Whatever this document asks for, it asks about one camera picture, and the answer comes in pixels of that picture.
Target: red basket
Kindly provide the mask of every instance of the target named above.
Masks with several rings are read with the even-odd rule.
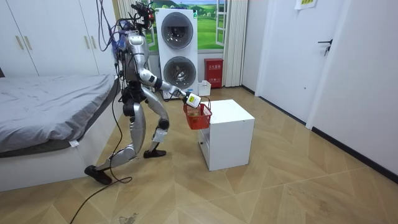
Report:
[[[187,116],[189,127],[192,130],[206,129],[209,127],[210,117],[213,114],[210,110],[210,101],[209,106],[201,103],[197,108],[192,108],[188,105],[184,105],[183,108],[185,115]]]

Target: herringbone floor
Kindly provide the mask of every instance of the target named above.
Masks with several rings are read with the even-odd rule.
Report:
[[[242,88],[212,90],[212,100],[230,98],[256,118],[249,165],[209,172],[182,103],[171,101],[159,147],[168,154],[115,169],[133,181],[96,195],[75,223],[398,223],[398,185]],[[157,124],[145,109],[143,150]],[[120,123],[125,145],[128,120]],[[115,130],[100,161],[118,138]],[[101,187],[85,177],[0,193],[0,223],[68,223]]]

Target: robot knee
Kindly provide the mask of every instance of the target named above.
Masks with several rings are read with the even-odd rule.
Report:
[[[160,118],[160,119],[159,119],[158,127],[159,127],[160,129],[167,130],[167,129],[169,128],[169,126],[170,126],[170,124],[169,124],[169,121],[168,121],[168,120],[163,119],[163,118]]]

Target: red box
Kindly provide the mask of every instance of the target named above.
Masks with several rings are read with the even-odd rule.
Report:
[[[205,59],[205,80],[211,83],[211,88],[221,88],[223,86],[223,59]]]

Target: gray blanket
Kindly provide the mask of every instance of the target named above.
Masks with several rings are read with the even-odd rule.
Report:
[[[113,75],[0,78],[0,152],[78,139],[113,83]]]

